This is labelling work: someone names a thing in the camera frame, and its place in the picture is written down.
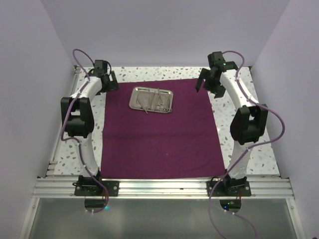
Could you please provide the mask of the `steel surgical scissors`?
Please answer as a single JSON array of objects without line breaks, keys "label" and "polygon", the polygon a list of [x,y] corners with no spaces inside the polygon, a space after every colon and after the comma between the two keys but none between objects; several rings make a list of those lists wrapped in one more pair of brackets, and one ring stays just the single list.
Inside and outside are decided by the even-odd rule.
[{"label": "steel surgical scissors", "polygon": [[155,104],[155,109],[161,113],[165,113],[167,111],[166,107],[167,107],[167,102],[164,99],[162,99],[161,91],[158,88],[158,99]]}]

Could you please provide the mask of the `steel forceps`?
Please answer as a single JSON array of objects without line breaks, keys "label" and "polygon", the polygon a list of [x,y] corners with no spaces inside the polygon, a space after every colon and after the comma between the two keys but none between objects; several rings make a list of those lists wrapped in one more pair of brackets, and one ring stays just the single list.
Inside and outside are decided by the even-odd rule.
[{"label": "steel forceps", "polygon": [[171,109],[171,97],[173,96],[172,92],[168,92],[166,95],[166,103],[165,103],[165,113],[170,113],[172,111]]}]

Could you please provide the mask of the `purple cloth wrap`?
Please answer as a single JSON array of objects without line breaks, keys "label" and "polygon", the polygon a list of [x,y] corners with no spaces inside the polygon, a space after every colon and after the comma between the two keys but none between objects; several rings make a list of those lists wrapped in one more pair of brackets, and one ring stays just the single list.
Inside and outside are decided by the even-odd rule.
[{"label": "purple cloth wrap", "polygon": [[[225,171],[206,90],[196,79],[121,83],[106,94],[101,174],[114,179],[220,176]],[[146,113],[129,106],[135,87],[171,90],[172,111]]]}]

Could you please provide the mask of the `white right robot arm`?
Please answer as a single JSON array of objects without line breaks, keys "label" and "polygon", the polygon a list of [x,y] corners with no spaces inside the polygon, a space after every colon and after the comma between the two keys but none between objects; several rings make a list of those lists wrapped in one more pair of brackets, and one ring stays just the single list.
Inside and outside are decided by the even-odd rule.
[{"label": "white right robot arm", "polygon": [[233,61],[226,61],[221,51],[208,56],[210,69],[203,68],[199,74],[195,89],[211,92],[215,98],[227,93],[235,107],[236,114],[230,124],[230,134],[234,140],[231,162],[227,168],[228,177],[222,183],[226,195],[234,195],[240,189],[237,180],[246,177],[250,159],[249,146],[257,143],[264,135],[268,112],[265,105],[258,106],[257,100],[242,81],[240,68]]}]

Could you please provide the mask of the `steel instrument tray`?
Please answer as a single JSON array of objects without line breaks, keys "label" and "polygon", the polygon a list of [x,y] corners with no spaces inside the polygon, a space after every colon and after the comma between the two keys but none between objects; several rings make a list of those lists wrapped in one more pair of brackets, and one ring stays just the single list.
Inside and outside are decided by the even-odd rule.
[{"label": "steel instrument tray", "polygon": [[[165,101],[166,101],[167,93],[172,92],[170,90],[164,90],[164,89],[160,89],[160,91],[161,91],[161,97]],[[143,111],[140,104],[137,102],[137,96],[139,93],[141,93],[141,95],[143,96],[145,106],[146,106],[148,112],[163,114],[155,109],[155,104],[156,104],[157,99],[158,99],[158,88],[147,88],[147,87],[133,88],[131,98],[129,101],[129,107],[131,109]],[[173,96],[171,97],[171,109],[172,109],[172,102],[173,102]]]}]

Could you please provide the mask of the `aluminium frame rail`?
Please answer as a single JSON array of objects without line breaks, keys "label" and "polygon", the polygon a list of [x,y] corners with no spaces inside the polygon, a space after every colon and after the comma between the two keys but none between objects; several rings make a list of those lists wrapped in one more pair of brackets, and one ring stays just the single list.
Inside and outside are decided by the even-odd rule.
[{"label": "aluminium frame rail", "polygon": [[[74,198],[76,177],[47,177],[37,179],[34,198]],[[247,178],[250,199],[292,199],[294,192],[288,179],[280,177]],[[106,179],[109,196],[115,199],[207,199],[209,178],[195,179]]]}]

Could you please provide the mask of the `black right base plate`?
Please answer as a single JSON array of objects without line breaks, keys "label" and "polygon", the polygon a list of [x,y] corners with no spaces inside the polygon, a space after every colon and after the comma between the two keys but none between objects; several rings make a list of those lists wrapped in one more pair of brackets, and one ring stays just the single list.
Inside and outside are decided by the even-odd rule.
[{"label": "black right base plate", "polygon": [[213,197],[237,197],[252,195],[247,177],[234,179],[226,176],[214,189]]}]

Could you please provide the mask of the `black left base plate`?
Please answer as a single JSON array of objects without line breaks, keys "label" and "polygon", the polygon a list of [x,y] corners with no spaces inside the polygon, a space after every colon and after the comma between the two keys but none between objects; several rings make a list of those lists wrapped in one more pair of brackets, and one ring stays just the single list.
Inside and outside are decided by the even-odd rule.
[{"label": "black left base plate", "polygon": [[76,182],[72,185],[75,187],[75,196],[111,196],[117,197],[120,188],[120,182],[115,180],[102,180],[99,178],[101,186],[91,177],[83,177],[80,175]]}]

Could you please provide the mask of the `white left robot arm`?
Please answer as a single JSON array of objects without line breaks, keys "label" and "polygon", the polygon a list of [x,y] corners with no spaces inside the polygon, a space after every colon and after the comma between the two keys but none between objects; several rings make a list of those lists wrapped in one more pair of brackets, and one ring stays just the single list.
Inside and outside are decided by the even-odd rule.
[{"label": "white left robot arm", "polygon": [[101,93],[119,89],[115,72],[106,60],[95,60],[93,68],[84,71],[85,79],[71,96],[60,101],[62,141],[74,142],[83,177],[96,177],[100,170],[94,156],[92,132],[95,121],[92,100]]}]

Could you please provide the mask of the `steel tweezers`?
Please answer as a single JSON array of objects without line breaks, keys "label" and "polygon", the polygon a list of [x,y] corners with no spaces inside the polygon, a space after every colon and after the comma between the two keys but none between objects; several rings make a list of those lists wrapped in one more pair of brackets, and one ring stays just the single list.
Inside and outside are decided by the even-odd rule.
[{"label": "steel tweezers", "polygon": [[141,95],[141,93],[139,93],[137,96],[137,102],[140,104],[142,110],[144,112],[146,112],[146,114],[148,114],[148,111],[147,111],[147,108],[145,106],[145,102],[144,102],[144,99],[143,99],[143,96]]}]

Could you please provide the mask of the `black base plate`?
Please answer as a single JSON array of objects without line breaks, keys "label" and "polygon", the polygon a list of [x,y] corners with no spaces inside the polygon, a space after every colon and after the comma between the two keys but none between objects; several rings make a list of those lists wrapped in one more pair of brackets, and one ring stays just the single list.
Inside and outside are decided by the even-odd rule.
[{"label": "black base plate", "polygon": [[83,177],[80,175],[76,182],[72,185],[75,187],[75,196],[111,196],[117,197],[120,188],[120,182],[115,180],[102,180],[99,178],[101,186],[91,177]]},{"label": "black base plate", "polygon": [[252,195],[247,177],[234,179],[226,176],[214,189],[213,197],[237,197]]}]

